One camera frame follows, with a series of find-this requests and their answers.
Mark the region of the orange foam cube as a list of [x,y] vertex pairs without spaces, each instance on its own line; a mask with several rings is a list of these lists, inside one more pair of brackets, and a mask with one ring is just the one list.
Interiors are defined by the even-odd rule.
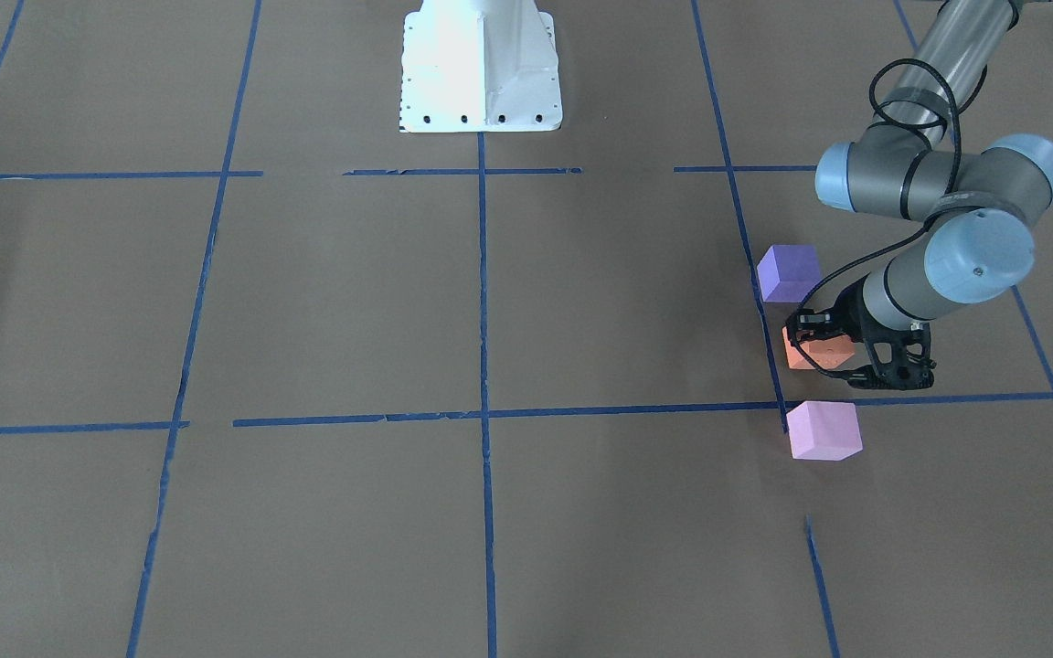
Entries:
[[782,341],[784,342],[784,358],[789,368],[814,370],[807,361],[804,355],[810,356],[818,366],[827,370],[837,370],[845,365],[856,355],[856,343],[851,338],[839,336],[831,340],[801,341],[799,345],[803,351],[795,348],[790,342],[789,330],[782,330]]

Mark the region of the pink foam cube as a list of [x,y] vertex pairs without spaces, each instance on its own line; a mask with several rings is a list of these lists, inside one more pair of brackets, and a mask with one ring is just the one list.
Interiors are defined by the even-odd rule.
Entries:
[[845,401],[803,401],[787,412],[787,437],[797,460],[839,462],[865,448],[859,413]]

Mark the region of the purple foam cube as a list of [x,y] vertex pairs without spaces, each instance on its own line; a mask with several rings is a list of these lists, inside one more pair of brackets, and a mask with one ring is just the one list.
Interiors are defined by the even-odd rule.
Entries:
[[811,243],[776,243],[756,266],[763,302],[798,303],[823,278],[818,250]]

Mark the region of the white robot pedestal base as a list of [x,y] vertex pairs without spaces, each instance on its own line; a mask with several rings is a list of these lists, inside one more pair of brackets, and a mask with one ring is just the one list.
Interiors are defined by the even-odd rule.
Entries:
[[404,16],[402,37],[402,133],[563,124],[556,25],[535,1],[423,1]]

